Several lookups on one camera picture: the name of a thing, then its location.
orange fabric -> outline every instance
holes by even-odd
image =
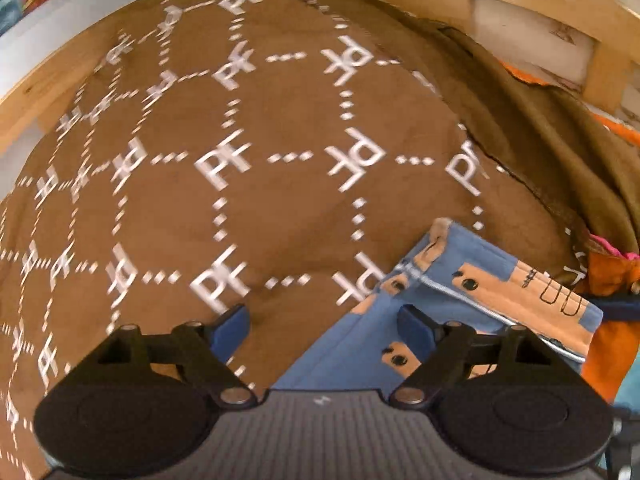
[[[605,321],[591,339],[582,378],[613,402],[640,344],[640,322]]]
[[[503,61],[501,61],[501,63],[511,73],[511,75],[513,75],[516,79],[519,79],[520,81],[524,81],[525,83],[530,83],[530,84],[541,85],[541,86],[550,85],[550,83],[548,83],[547,81],[540,79],[539,77],[536,77],[529,73],[523,72],[519,68],[516,68],[513,65],[510,65],[509,63],[505,63]],[[595,119],[600,124],[603,124],[609,130],[619,135],[620,137],[625,139],[627,142],[631,142],[636,146],[640,146],[640,132],[637,132],[636,130],[634,130],[633,128],[630,128],[629,126],[626,126],[626,124],[617,123],[616,121],[612,121],[611,119],[605,116],[599,115],[595,112],[591,112],[591,114],[593,115],[593,117],[595,117]]]
[[[597,296],[609,296],[640,280],[640,260],[589,252],[589,288]]]
[[[640,279],[640,260],[590,252],[588,277],[590,292],[598,296],[628,290]],[[640,322],[603,322],[591,339],[582,378],[607,402],[613,402],[638,354],[638,345]]]

wooden bed frame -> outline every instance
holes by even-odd
[[[474,0],[386,0],[417,16],[472,33]],[[501,0],[565,23],[596,40],[583,97],[613,113],[633,62],[640,63],[640,16],[616,0]],[[37,66],[0,101],[0,154],[33,121],[49,131],[73,92],[111,47],[115,19],[88,28]]]

pink fabric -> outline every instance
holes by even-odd
[[[621,253],[613,245],[611,245],[609,242],[607,242],[604,238],[602,238],[600,236],[596,236],[596,235],[592,234],[591,238],[596,240],[597,243],[599,243],[607,251],[609,251],[609,254],[611,254],[612,256],[618,256],[619,258],[624,258],[624,259],[629,260],[629,261],[640,260],[640,254],[636,254],[636,253]]]

gray ribbed surface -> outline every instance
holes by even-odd
[[[330,402],[316,403],[328,397]],[[73,477],[54,473],[50,480]],[[375,392],[271,392],[227,413],[188,459],[148,480],[505,479],[455,454],[429,419]],[[601,480],[585,469],[566,480]]]

blue cloth with orange print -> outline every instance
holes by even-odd
[[[450,219],[439,218],[373,293],[273,387],[379,388],[388,396],[426,353],[414,355],[398,332],[404,304],[416,306],[437,323],[458,320],[481,333],[499,334],[522,323],[577,370],[602,321],[602,311],[594,304]],[[476,368],[474,374],[489,371]]]

